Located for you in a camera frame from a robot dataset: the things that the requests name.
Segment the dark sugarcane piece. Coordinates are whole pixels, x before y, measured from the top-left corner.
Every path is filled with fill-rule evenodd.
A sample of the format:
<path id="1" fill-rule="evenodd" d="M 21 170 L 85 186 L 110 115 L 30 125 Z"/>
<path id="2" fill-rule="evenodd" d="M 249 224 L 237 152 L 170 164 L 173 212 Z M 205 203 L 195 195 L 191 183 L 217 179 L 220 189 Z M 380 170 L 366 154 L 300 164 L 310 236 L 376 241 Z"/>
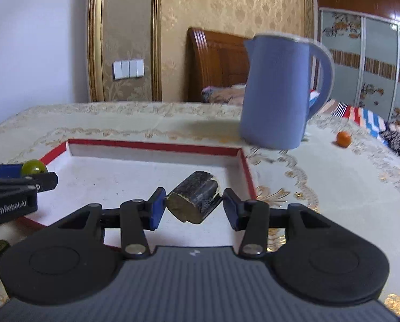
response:
<path id="1" fill-rule="evenodd" d="M 207 171 L 194 171 L 166 196 L 166 208 L 181 222 L 201 224 L 220 204 L 219 183 Z"/>

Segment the sliding door wardrobe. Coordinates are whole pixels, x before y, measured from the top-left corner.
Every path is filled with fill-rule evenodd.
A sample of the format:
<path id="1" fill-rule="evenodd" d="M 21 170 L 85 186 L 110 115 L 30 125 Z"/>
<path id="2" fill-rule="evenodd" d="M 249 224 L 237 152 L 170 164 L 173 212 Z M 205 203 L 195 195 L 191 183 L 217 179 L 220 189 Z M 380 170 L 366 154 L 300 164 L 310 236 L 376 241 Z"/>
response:
<path id="1" fill-rule="evenodd" d="M 335 62 L 332 98 L 400 124 L 400 0 L 316 0 Z"/>

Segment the wooden bed headboard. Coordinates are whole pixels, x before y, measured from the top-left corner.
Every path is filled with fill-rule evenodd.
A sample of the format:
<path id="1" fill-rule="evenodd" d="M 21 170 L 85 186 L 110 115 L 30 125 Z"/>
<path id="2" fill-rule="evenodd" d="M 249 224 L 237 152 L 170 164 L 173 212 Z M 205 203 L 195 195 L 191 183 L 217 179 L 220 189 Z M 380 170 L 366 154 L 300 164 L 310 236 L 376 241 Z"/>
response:
<path id="1" fill-rule="evenodd" d="M 188 29 L 188 87 L 185 90 L 188 102 L 201 102 L 201 92 L 208 86 L 229 87 L 247 81 L 246 40 L 246 37 L 218 31 Z"/>

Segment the red shallow cardboard tray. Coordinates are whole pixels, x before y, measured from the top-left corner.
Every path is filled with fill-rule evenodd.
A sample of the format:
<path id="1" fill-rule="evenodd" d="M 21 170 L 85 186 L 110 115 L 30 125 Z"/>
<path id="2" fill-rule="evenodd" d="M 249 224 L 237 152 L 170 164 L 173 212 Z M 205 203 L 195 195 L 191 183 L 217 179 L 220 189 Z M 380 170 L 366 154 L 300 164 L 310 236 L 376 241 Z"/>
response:
<path id="1" fill-rule="evenodd" d="M 241 148 L 117 140 L 69 139 L 42 157 L 58 176 L 52 191 L 38 194 L 38 209 L 20 222 L 41 229 L 90 203 L 117 208 L 148 199 L 158 187 L 171 192 L 194 171 L 207 171 L 220 190 L 255 198 Z"/>

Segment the striped colourful cloth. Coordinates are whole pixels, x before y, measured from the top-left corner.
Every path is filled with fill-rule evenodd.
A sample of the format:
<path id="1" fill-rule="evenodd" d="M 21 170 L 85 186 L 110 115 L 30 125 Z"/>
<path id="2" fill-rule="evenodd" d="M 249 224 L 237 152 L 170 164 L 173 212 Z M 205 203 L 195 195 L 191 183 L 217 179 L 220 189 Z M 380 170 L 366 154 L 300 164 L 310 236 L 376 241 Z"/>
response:
<path id="1" fill-rule="evenodd" d="M 319 113 L 353 121 L 400 157 L 400 125 L 388 123 L 378 114 L 365 108 L 343 104 L 334 99 L 329 99 Z"/>

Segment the small orange kumquat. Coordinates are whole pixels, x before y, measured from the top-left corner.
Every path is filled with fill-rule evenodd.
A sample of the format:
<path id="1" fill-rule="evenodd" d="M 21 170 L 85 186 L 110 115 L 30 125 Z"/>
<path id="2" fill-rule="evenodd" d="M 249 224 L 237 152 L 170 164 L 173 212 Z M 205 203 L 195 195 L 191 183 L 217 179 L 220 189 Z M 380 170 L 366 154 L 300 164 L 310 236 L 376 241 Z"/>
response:
<path id="1" fill-rule="evenodd" d="M 336 144 L 341 148 L 347 148 L 352 143 L 352 138 L 347 131 L 339 131 L 336 136 Z"/>

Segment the green tomato with stem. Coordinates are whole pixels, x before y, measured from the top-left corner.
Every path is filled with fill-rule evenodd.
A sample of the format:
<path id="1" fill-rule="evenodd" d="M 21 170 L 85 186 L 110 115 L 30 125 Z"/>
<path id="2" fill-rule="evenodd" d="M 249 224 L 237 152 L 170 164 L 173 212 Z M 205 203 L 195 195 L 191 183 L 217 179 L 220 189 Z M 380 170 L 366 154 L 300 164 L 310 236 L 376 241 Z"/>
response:
<path id="1" fill-rule="evenodd" d="M 30 176 L 34 174 L 42 174 L 47 172 L 48 169 L 42 161 L 37 159 L 32 159 L 29 161 L 25 161 L 24 164 L 22 164 L 20 174 L 22 176 Z"/>

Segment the embroidered cream tablecloth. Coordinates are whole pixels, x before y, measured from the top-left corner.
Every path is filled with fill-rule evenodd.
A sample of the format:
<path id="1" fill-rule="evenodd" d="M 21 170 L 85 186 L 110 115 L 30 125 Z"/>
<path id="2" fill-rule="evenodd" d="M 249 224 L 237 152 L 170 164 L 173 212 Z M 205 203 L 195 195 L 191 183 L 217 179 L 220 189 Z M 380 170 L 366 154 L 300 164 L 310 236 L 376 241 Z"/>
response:
<path id="1" fill-rule="evenodd" d="M 0 124 L 0 162 L 38 159 L 76 139 L 239 147 L 241 109 L 197 103 L 38 106 Z M 352 143 L 336 144 L 339 131 Z M 349 119 L 318 114 L 292 151 L 245 147 L 260 199 L 302 202 L 379 246 L 391 272 L 381 300 L 400 315 L 400 158 Z"/>

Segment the white wall switch panel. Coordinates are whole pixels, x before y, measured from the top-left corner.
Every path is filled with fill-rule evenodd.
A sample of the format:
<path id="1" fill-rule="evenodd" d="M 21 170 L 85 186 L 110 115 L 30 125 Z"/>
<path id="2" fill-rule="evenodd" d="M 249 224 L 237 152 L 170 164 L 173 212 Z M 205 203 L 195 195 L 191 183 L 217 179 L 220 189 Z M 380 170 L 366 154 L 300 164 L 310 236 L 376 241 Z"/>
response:
<path id="1" fill-rule="evenodd" d="M 145 75 L 143 59 L 117 60 L 113 63 L 113 79 L 142 78 Z"/>

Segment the gold wall trim frame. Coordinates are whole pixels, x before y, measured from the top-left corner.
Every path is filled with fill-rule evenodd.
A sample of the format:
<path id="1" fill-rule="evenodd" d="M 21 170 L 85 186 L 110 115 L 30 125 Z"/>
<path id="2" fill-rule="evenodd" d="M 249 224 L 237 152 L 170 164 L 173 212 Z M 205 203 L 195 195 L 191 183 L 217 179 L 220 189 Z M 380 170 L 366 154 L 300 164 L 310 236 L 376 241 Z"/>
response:
<path id="1" fill-rule="evenodd" d="M 113 63 L 131 59 L 145 75 L 114 80 Z M 87 64 L 91 101 L 160 101 L 161 0 L 88 0 Z"/>

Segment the blue plastic pitcher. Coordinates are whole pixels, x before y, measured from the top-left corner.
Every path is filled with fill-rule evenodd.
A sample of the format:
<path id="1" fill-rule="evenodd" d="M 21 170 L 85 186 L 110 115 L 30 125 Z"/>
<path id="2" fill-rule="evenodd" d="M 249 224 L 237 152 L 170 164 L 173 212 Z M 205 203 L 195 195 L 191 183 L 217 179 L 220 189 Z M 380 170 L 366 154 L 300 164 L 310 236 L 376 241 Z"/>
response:
<path id="1" fill-rule="evenodd" d="M 320 42 L 269 31 L 244 42 L 249 74 L 239 132 L 250 145 L 297 148 L 307 121 L 329 100 L 335 80 L 331 52 Z"/>

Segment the bedding on bed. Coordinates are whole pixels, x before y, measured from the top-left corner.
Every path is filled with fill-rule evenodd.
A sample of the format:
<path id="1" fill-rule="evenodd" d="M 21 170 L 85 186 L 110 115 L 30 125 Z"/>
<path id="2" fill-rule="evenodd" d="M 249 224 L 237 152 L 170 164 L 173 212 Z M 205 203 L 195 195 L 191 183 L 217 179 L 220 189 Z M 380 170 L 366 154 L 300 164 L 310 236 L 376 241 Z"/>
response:
<path id="1" fill-rule="evenodd" d="M 230 87 L 208 86 L 201 91 L 204 103 L 229 104 L 242 106 L 246 84 L 236 84 Z"/>

